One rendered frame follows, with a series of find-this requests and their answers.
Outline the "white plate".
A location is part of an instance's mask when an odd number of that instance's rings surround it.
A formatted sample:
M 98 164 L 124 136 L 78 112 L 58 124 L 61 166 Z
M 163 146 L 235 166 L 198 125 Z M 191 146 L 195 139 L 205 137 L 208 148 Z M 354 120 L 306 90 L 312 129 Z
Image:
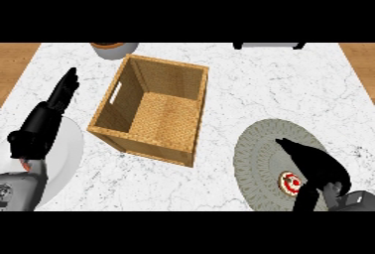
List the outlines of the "white plate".
M 83 154 L 83 131 L 77 122 L 65 117 L 56 141 L 46 157 L 49 181 L 37 207 L 42 207 L 65 188 L 80 167 Z M 0 139 L 0 174 L 24 171 L 19 161 L 11 158 L 11 144 L 6 139 Z

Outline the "grey appliance with black legs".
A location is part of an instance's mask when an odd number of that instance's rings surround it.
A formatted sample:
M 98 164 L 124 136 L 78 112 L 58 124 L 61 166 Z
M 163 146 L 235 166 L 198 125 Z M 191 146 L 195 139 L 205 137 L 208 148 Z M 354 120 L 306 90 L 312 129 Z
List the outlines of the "grey appliance with black legs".
M 233 43 L 235 50 L 242 48 L 292 48 L 301 50 L 306 43 Z

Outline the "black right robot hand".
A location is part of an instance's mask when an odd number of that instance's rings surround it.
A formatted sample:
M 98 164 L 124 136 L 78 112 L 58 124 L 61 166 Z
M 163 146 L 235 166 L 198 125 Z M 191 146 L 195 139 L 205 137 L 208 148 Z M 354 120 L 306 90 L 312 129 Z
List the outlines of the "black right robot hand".
M 288 138 L 276 139 L 282 149 L 304 175 L 306 183 L 298 189 L 292 210 L 315 210 L 319 195 L 328 208 L 337 208 L 352 188 L 349 172 L 334 157 L 315 147 L 295 143 Z

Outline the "grey pot with brown top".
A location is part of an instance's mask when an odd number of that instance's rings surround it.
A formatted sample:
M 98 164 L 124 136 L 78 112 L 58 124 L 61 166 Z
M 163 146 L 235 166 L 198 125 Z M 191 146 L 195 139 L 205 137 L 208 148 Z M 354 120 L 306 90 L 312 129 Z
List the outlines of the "grey pot with brown top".
M 137 43 L 92 43 L 92 46 L 105 60 L 120 60 L 135 52 Z

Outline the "wicker basket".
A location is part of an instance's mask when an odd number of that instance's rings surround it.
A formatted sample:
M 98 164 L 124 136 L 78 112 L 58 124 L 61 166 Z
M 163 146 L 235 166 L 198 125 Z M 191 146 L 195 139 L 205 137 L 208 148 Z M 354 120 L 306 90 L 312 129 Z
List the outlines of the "wicker basket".
M 205 66 L 129 54 L 89 132 L 118 151 L 191 167 L 207 82 Z

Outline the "red white cupcake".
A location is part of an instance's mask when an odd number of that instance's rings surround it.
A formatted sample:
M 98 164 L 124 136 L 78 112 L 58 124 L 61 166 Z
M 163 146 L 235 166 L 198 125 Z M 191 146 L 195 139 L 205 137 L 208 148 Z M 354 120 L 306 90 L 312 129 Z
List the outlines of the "red white cupcake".
M 301 180 L 295 173 L 284 171 L 279 175 L 281 191 L 291 197 L 297 197 L 301 187 Z

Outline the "round grey placemat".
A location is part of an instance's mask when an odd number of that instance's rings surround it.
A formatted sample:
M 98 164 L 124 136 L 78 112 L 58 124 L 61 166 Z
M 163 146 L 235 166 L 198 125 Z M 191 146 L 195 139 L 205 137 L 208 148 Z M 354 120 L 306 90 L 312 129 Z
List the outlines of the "round grey placemat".
M 292 211 L 295 197 L 279 188 L 284 171 L 295 173 L 301 184 L 306 183 L 304 175 L 276 142 L 282 138 L 325 151 L 307 130 L 287 120 L 264 119 L 247 128 L 235 147 L 233 167 L 241 193 L 256 211 Z

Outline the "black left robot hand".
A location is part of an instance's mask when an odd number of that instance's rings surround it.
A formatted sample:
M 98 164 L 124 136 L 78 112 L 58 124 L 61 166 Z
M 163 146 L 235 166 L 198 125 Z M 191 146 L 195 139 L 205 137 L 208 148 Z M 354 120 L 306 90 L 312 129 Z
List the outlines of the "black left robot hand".
M 34 107 L 21 129 L 8 135 L 12 159 L 46 159 L 78 87 L 77 69 L 73 67 L 61 78 L 49 99 Z

